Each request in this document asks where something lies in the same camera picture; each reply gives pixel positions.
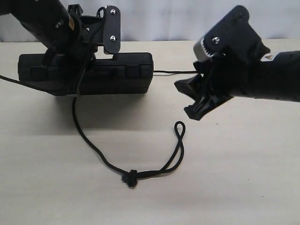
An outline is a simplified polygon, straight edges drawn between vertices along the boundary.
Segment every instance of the table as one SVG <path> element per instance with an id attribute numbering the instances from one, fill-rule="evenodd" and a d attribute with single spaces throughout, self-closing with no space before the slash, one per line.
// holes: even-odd
<path id="1" fill-rule="evenodd" d="M 299 40 L 265 40 L 273 52 Z M 127 42 L 122 52 L 150 52 L 155 69 L 193 70 L 194 42 Z M 40 43 L 1 43 L 0 74 L 17 78 L 22 53 Z M 0 224 L 282 225 L 299 224 L 300 104 L 235 98 L 200 122 L 193 101 L 155 77 L 146 95 L 92 96 L 78 119 L 107 159 L 127 171 L 159 169 L 186 123 L 179 169 L 129 189 L 78 135 L 72 99 L 0 82 Z"/>

